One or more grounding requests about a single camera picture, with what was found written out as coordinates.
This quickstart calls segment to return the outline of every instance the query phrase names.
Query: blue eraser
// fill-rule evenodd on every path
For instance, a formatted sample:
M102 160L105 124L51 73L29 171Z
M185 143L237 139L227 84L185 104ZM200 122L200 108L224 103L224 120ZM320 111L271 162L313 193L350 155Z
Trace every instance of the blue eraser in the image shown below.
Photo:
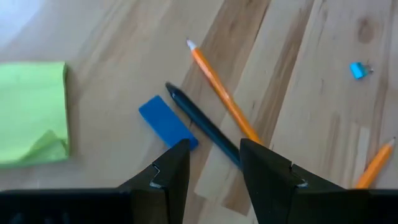
M198 140L160 96L153 97L138 110L168 147L173 147L183 139L189 139L191 150L199 144Z
M354 62L349 65L349 68L351 69L355 79L360 79L368 75L368 70L361 62Z

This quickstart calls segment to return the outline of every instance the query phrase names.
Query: wooden surface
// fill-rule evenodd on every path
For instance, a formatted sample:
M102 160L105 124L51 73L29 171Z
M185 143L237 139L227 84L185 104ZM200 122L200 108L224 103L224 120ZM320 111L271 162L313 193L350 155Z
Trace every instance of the wooden surface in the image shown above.
M396 0L5 0L0 62L65 60L72 158L0 170L0 189L114 187L166 147L138 107L159 94L190 127L185 223L255 223L243 177L173 104L186 91L244 137L192 63L201 45L266 146L344 187L398 134ZM349 64L374 73L353 79ZM394 154L373 187L398 187Z

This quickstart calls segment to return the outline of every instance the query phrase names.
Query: orange pencil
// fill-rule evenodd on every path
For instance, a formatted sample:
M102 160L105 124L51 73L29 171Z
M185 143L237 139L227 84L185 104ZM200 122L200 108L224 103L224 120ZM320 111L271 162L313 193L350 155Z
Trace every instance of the orange pencil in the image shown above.
M371 185L371 183L380 173L380 170L383 168L384 164L390 157L392 150L395 146L395 143L396 139L393 138L391 141L389 141L387 144L381 147L381 149L374 157L368 168L362 174L361 178L359 178L359 181L356 184L357 189L366 189Z
M249 121L244 117L243 112L239 106L233 100L233 97L226 91L220 78L218 78L217 73L211 68L210 64L206 60L205 56L200 52L199 48L191 41L187 39L187 45L191 49L191 53L196 63L205 73L207 79L210 81L214 90L217 92L218 96L221 98L224 105L227 107L228 111L232 114L232 117L237 122L241 130L248 136L249 139L262 144L259 136L256 134L254 129L251 127Z

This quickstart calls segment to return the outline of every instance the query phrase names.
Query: wooden table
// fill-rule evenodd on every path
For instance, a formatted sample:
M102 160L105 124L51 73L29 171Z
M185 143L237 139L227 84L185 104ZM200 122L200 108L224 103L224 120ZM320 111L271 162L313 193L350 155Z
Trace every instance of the wooden table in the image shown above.
M344 187L398 133L394 0L5 0L0 61L64 60L72 158L0 171L0 189L115 187L166 147L138 107L160 95L200 141L185 223L256 221L241 173L173 104L181 86L244 137L192 63L201 45L266 146ZM374 73L355 80L351 62ZM375 187L398 187L394 155Z

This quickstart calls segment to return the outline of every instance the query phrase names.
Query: pencil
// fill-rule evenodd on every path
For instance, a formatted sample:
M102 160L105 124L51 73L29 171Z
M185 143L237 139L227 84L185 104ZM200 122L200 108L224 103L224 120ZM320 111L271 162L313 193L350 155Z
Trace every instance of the pencil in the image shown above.
M356 184L357 189L366 189L371 183L374 181L380 170L383 168L384 164L392 154L392 150L395 146L396 139L393 138L387 144L383 145L379 152L376 154L368 168L359 178L358 183Z
M166 89L174 102L189 118L235 163L241 167L239 149L221 132L219 128L175 85L167 82Z
M205 56L202 54L199 48L189 39L187 39L187 45L190 48L192 56L195 59L196 63L206 75L214 90L217 92L217 95L221 98L225 107L227 107L228 111L231 113L232 117L235 119L235 122L237 122L241 130L249 139L257 142L258 144L262 144L259 136L251 127L249 121L247 121L247 119L243 115L243 112L233 100L233 97L226 91L223 84L221 83L220 78L218 78L217 73L212 69L209 62L206 60Z

